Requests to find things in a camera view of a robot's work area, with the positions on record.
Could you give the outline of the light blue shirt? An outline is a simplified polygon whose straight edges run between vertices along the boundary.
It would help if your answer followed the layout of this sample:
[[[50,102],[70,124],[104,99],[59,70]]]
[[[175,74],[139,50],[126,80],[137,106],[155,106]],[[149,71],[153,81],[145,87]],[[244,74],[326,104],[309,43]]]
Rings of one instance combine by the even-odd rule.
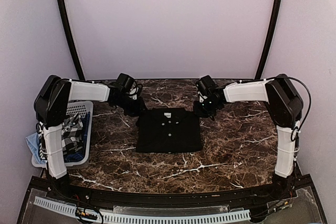
[[[25,137],[25,140],[35,162],[37,164],[45,164],[45,161],[40,158],[40,141],[38,134],[33,133]]]

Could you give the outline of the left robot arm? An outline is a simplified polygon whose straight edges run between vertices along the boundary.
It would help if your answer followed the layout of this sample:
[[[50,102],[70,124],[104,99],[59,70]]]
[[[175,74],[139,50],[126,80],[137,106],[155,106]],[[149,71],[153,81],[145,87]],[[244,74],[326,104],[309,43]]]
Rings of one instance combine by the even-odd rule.
[[[142,86],[124,73],[109,84],[49,76],[34,102],[36,119],[44,138],[48,174],[53,179],[67,175],[61,132],[71,102],[106,102],[111,107],[120,107],[124,115],[136,117],[147,110],[141,91]]]

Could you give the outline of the right black frame post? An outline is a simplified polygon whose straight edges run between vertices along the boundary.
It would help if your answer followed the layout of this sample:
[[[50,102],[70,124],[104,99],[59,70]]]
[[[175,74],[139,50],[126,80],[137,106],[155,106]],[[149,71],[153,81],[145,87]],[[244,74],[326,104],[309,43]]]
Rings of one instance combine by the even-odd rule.
[[[278,20],[278,15],[279,15],[279,10],[280,10],[280,5],[281,5],[281,0],[274,0],[273,5],[272,5],[272,10],[271,10],[271,15],[270,15],[270,21],[267,29],[267,34],[265,38],[265,43],[263,46],[263,50],[261,52],[259,64],[257,67],[257,71],[255,74],[254,79],[260,79],[263,75],[267,59],[269,56],[272,40],[274,37],[275,29],[276,29],[276,24]]]

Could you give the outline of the black front rail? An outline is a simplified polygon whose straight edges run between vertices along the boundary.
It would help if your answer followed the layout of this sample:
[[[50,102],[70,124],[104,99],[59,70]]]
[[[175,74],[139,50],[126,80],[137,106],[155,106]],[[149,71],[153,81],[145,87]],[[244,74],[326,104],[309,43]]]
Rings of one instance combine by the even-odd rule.
[[[234,208],[265,208],[267,203],[279,199],[295,198],[298,190],[311,188],[315,191],[310,175],[297,176],[295,188],[280,192],[280,186],[268,184],[263,186],[219,191],[212,193],[195,194],[141,194],[122,193],[109,190],[92,189],[69,185],[68,199],[59,195],[51,182],[46,179],[33,176],[25,194],[25,200],[33,193],[42,193],[53,199],[64,200],[69,203],[79,203],[80,206],[87,204],[96,208],[113,209],[115,206],[126,207],[149,207],[149,208],[196,208],[228,205]]]

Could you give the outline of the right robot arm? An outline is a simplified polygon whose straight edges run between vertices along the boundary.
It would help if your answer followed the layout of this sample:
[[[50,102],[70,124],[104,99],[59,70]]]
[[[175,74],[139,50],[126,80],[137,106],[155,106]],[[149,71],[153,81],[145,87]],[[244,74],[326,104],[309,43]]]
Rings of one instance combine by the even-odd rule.
[[[214,119],[217,111],[229,103],[266,103],[278,135],[275,175],[287,178],[294,171],[299,134],[308,116],[302,112],[304,102],[294,82],[302,84],[296,78],[279,74],[260,80],[240,80],[220,87],[210,76],[204,76],[195,84],[198,100],[194,101],[193,110],[198,117]]]

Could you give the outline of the grey plastic laundry basket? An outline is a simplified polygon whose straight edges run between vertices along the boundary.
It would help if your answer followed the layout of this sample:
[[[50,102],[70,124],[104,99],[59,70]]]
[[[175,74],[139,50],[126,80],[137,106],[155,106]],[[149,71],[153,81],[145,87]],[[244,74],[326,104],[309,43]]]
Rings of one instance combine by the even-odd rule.
[[[68,104],[61,130],[61,146],[67,167],[78,167],[88,160],[92,114],[93,103],[90,101]],[[40,132],[37,134],[40,141],[40,158],[45,161],[45,164],[37,164],[33,157],[31,157],[31,163],[34,167],[45,168],[47,155],[42,147],[43,136]]]

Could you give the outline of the black long sleeve shirt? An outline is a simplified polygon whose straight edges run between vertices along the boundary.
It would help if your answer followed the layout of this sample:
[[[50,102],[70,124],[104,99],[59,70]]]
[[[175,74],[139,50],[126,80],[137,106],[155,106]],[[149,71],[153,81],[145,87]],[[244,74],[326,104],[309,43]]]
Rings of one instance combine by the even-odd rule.
[[[190,153],[203,149],[199,118],[184,108],[151,109],[139,116],[138,153]]]

